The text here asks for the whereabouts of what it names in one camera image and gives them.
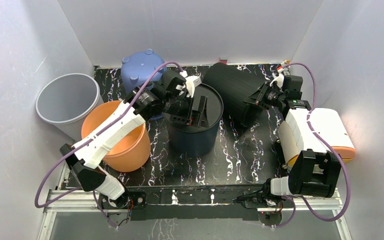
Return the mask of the white orange lidded bin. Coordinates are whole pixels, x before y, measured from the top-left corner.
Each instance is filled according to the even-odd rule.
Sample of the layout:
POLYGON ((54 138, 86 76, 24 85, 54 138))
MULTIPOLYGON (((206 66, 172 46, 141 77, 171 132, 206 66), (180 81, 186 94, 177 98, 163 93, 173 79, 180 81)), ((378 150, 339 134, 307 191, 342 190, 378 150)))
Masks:
MULTIPOLYGON (((329 149, 308 126, 309 111, 304 108, 291 109, 278 127, 283 157, 291 169, 303 150, 311 149, 326 153, 329 149)), ((327 142, 348 163, 356 156, 356 149, 337 111, 330 108, 316 108, 309 121, 313 130, 327 142)))

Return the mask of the black front mounting rail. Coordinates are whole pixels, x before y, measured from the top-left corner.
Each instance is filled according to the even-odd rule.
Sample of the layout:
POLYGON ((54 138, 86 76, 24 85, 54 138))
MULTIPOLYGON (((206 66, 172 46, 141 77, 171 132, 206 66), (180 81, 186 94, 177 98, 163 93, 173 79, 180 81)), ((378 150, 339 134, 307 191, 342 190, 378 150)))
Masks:
POLYGON ((242 219, 277 225, 292 211, 307 211, 306 202, 297 197, 259 200, 247 196, 259 189, 251 185, 144 186, 130 190, 129 203, 120 207, 98 193, 74 190, 44 207, 47 213, 99 213, 119 224, 159 219, 242 219))

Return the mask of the orange plastic bucket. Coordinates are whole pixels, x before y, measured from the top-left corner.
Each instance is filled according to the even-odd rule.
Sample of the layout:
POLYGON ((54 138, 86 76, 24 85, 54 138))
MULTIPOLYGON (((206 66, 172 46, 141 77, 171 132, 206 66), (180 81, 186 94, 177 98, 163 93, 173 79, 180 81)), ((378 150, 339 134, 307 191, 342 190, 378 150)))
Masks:
MULTIPOLYGON (((83 122, 82 139, 86 139, 93 130, 110 117, 121 103, 120 100, 109 101, 93 109, 83 122)), ((149 159, 150 154, 151 143, 147 126, 144 123, 119 141, 103 158, 103 161, 112 169, 127 173, 141 168, 149 159)))

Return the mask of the black ribbed plastic bucket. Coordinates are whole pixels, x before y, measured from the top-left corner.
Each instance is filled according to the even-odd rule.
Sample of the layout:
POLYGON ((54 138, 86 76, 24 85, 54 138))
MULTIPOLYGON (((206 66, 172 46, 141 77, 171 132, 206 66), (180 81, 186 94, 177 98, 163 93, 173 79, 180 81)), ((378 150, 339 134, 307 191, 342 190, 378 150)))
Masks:
POLYGON ((250 126, 263 111, 262 108, 243 102, 265 83, 263 79, 249 72, 218 62, 206 71, 203 83, 220 94, 224 112, 242 127, 250 126))

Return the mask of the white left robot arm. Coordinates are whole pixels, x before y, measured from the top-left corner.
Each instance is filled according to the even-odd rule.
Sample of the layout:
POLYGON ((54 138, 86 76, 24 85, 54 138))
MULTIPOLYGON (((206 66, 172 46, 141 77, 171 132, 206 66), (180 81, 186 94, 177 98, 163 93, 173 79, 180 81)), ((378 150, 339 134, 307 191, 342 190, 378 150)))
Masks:
POLYGON ((165 113, 176 127, 187 130, 204 130, 209 127, 207 118, 209 98, 196 97, 189 90, 175 87, 135 88, 128 97, 92 132, 74 145, 60 148, 62 160, 86 192, 96 191, 106 196, 117 208, 129 203, 131 194, 118 179, 100 169, 106 155, 151 117, 165 113))

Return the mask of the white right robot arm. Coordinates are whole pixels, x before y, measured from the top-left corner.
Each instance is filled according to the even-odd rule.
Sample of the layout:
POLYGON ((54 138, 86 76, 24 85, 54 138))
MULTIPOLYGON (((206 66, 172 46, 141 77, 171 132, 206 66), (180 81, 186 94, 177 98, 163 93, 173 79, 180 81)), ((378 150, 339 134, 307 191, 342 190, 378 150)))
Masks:
POLYGON ((310 125, 314 109, 308 101, 301 100, 302 92, 281 89, 274 83, 264 83, 250 96, 258 107, 273 106, 282 113, 284 120, 278 128, 280 147, 285 163, 293 162, 288 176, 269 178, 261 189, 253 192, 268 207, 275 207, 282 196, 333 196, 339 173, 340 158, 330 150, 310 125))

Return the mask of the light blue plastic bucket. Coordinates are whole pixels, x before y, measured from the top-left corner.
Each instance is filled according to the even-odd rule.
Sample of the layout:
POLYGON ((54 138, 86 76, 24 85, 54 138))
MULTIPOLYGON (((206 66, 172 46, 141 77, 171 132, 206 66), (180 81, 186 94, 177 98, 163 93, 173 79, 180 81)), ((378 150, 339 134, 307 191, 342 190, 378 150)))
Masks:
POLYGON ((125 93, 130 94, 135 88, 140 88, 155 68, 164 62, 163 58, 152 49, 124 57, 120 74, 125 93))

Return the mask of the grey plastic bucket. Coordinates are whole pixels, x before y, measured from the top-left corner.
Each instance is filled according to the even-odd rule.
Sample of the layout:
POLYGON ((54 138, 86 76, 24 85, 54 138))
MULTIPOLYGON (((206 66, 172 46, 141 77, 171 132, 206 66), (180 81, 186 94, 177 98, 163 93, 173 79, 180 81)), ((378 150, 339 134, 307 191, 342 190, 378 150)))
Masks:
POLYGON ((80 141, 86 117, 103 103, 100 87, 91 76, 70 73, 55 78, 39 92, 35 109, 43 121, 80 141))

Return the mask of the dark navy plastic bucket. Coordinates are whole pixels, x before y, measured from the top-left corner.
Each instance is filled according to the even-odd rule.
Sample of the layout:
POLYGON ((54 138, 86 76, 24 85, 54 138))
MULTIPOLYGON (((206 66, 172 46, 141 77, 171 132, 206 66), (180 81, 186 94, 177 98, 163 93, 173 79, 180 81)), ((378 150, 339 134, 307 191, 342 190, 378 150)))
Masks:
POLYGON ((224 111, 224 104, 220 94, 205 83, 200 84, 195 89, 192 107, 194 111, 199 109, 202 96, 207 97, 207 101, 200 126, 177 124, 171 120, 171 114, 162 114, 167 122, 171 148, 177 153, 185 154, 190 158, 203 157, 212 150, 224 111))

